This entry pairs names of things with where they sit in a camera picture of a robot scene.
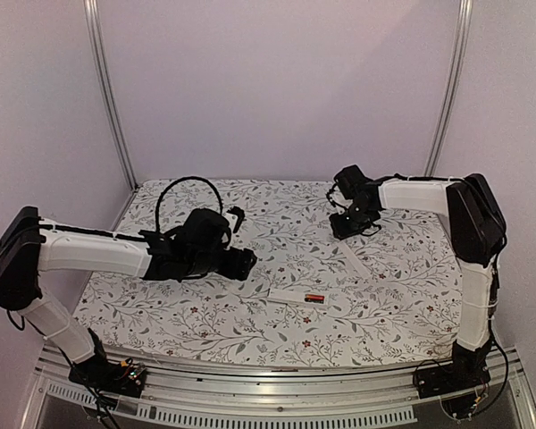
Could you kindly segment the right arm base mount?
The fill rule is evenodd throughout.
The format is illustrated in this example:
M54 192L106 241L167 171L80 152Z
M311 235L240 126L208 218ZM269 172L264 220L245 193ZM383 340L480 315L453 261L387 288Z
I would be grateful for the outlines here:
M490 381L483 355L454 357L446 365L433 363L435 366L418 366L413 372L413 385L421 399L473 389Z

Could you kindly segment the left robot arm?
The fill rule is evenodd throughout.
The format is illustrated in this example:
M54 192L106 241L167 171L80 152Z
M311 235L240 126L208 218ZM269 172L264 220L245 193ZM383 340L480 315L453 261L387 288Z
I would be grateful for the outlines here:
M243 220L237 207L227 214L198 208L168 231L127 235L55 223L25 206L0 239L0 307L35 325L95 387L108 387L113 365L93 334L39 286L39 274L71 270L182 282L216 273L243 282L257 261L253 250L231 245Z

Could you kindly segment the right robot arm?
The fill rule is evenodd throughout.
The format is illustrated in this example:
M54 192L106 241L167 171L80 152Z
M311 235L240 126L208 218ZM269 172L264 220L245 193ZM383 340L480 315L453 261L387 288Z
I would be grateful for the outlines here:
M388 209L429 212L448 219L448 236L462 274L459 331L444 382L462 390L479 373L493 342L491 318L498 303L498 260L507 245L507 224L489 183L480 173L464 178L366 177L356 165L343 168L331 189L348 205L330 217L334 238L345 240L374 227Z

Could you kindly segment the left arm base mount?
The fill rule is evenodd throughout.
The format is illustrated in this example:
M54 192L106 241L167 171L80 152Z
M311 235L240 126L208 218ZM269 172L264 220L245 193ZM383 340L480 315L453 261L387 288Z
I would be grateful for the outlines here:
M92 390L139 398L145 388L147 369L131 358L121 363L110 362L105 354L96 353L82 363L71 365L69 380Z

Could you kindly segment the red AAA battery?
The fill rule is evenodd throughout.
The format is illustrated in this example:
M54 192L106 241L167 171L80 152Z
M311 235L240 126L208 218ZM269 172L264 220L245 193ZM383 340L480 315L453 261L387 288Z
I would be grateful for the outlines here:
M323 295L314 295L314 294L306 294L305 295L305 302L312 302L312 303L324 303L325 297Z

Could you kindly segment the white remote control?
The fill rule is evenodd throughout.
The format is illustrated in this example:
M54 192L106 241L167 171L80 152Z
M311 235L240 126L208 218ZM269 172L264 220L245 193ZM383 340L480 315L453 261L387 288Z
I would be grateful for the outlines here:
M270 289L266 299L272 303L294 305L294 306L304 306L304 307L326 308L329 305L329 300L326 298L325 295L323 295L325 297L325 302L322 304L305 302L306 294L322 295L318 293Z

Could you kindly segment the white remote battery cover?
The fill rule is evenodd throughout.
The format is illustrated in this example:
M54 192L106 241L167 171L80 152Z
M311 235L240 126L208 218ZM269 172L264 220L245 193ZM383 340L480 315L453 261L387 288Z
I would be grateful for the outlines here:
M346 260L352 265L354 270L362 277L367 276L367 270L364 264L360 261L354 251L343 241L338 244L339 250L342 252Z

